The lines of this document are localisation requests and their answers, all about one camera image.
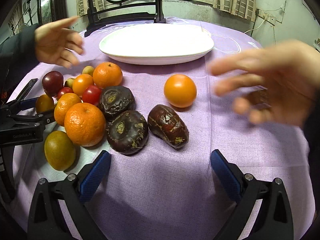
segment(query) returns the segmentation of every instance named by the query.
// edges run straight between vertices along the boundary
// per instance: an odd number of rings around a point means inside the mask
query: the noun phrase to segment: tablecloth
[[[41,63],[25,76],[11,98],[15,98],[31,78],[41,80],[51,70],[60,71],[66,79],[79,75],[87,65],[115,62],[99,51],[99,42],[119,28],[141,23],[151,22],[112,24],[93,32],[84,38],[85,54],[78,57],[79,66],[65,69]],[[167,18],[167,23],[200,26],[198,21],[173,17]],[[150,135],[146,147],[132,157],[110,149],[109,176],[86,207],[110,240],[212,240],[235,207],[210,167],[210,152],[219,149],[243,173],[252,173],[262,180],[283,179],[292,209],[294,238],[299,239],[311,224],[315,211],[308,174],[308,144],[303,133],[299,128],[275,123],[254,126],[245,117],[234,114],[231,103],[241,91],[223,98],[213,95],[212,86],[221,77],[207,74],[208,63],[260,45],[232,29],[204,22],[201,26],[211,34],[215,46],[196,61],[168,66],[116,62],[124,74],[123,85],[132,90],[137,110],[145,117],[156,104],[169,105],[163,95],[163,86],[170,75],[183,73],[193,79],[197,86],[196,101],[179,112],[190,132],[189,143],[176,151]],[[146,40],[146,46],[156,42],[152,33],[141,38]],[[134,41],[123,41],[124,49],[130,49],[130,46],[134,46]],[[39,81],[28,98],[41,94],[43,89]],[[89,158],[93,160],[100,150],[92,151]],[[36,144],[18,146],[14,153],[17,197],[7,208],[25,230],[32,195],[38,179],[43,176],[35,162],[35,155],[39,154],[43,152],[39,152]],[[61,205],[73,236],[80,239],[64,203]],[[257,201],[240,239],[248,235],[258,208]]]

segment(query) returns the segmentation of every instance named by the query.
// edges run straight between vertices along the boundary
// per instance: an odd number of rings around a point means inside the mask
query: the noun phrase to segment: electrical outlet
[[[272,25],[276,25],[277,18],[272,14],[269,14],[268,12],[259,9],[258,16],[266,20],[267,22],[271,23]]]

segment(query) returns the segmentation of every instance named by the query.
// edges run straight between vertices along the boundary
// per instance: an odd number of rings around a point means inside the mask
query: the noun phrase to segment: metal screw
[[[280,184],[282,184],[282,179],[276,178],[276,179],[275,179],[275,182],[276,182],[276,184],[280,185]]]
[[[250,173],[247,173],[247,174],[244,176],[244,178],[245,178],[246,180],[253,180],[253,176],[252,176]]]
[[[46,181],[45,178],[41,178],[41,179],[38,180],[38,183],[39,183],[40,185],[42,185],[42,184],[45,183],[45,181]]]
[[[76,174],[74,174],[74,173],[71,173],[67,176],[67,179],[70,181],[73,181],[75,178],[76,178]]]

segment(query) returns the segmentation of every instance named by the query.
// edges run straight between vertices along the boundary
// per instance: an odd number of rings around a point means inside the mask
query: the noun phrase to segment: hand
[[[238,74],[218,81],[217,96],[241,87],[263,86],[233,102],[233,111],[247,115],[249,121],[268,121],[302,127],[320,88],[320,53],[300,41],[287,41],[266,49],[251,49],[211,63],[209,71],[217,76],[232,70]],[[267,103],[260,109],[260,103]]]
[[[70,17],[42,25],[35,30],[35,50],[39,62],[66,68],[79,64],[79,60],[70,50],[83,53],[82,37],[77,32],[66,29],[77,19],[76,16]]]

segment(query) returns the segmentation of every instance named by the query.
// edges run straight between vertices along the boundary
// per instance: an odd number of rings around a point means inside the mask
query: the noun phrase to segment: black sleeve
[[[21,33],[14,35],[0,45],[0,55],[12,53],[9,72],[4,83],[4,91],[19,83],[31,69],[39,64],[35,55],[35,29],[38,26],[38,24],[34,24],[24,29]],[[0,74],[5,74],[1,65]]]
[[[305,122],[304,135],[309,143],[309,166],[316,211],[320,210],[320,96],[311,115]]]

